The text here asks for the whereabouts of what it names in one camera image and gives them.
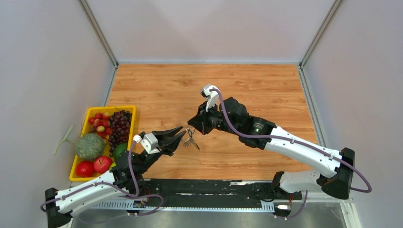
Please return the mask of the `metal keyring with keys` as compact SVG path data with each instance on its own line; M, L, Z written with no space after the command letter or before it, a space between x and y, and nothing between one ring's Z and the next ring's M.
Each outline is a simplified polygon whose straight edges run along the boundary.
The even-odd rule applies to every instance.
M183 142L183 146L184 147L189 147L190 145L193 145L198 151L200 151L200 147L198 146L198 144L196 143L195 139L194 139L194 133L195 133L196 129L188 126L186 129L186 132L188 134L188 138Z

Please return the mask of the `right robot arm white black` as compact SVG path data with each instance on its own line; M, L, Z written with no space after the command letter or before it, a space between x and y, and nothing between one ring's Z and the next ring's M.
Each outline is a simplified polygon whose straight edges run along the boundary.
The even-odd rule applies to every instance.
M225 99L223 105L209 109L206 106L207 102L201 104L197 114L188 121L200 133L209 134L216 129L234 134L224 118L227 111L230 123L242 133L240 142L251 148L278 152L312 168L276 172L271 185L275 197L281 199L289 193L321 190L337 199L349 198L355 151L346 147L340 151L329 149L296 137L271 121L249 115L246 107L233 97Z

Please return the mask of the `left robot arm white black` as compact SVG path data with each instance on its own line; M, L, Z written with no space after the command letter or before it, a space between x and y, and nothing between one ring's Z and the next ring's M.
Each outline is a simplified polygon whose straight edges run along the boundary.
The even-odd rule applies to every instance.
M90 181L66 190L50 188L40 208L49 228L66 225L84 210L106 200L123 197L142 200L153 197L143 174L163 155L172 156L187 134L182 126L142 132L132 138L130 149L119 154L115 166Z

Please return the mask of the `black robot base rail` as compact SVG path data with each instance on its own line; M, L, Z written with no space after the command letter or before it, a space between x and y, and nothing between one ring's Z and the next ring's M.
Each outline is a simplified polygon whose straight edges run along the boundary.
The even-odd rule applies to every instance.
M141 195L158 194L159 199L109 199L97 204L97 209L127 209L172 211L246 211L278 213L286 216L294 200L303 198L281 190L270 181L242 180L180 180L146 179L140 184Z

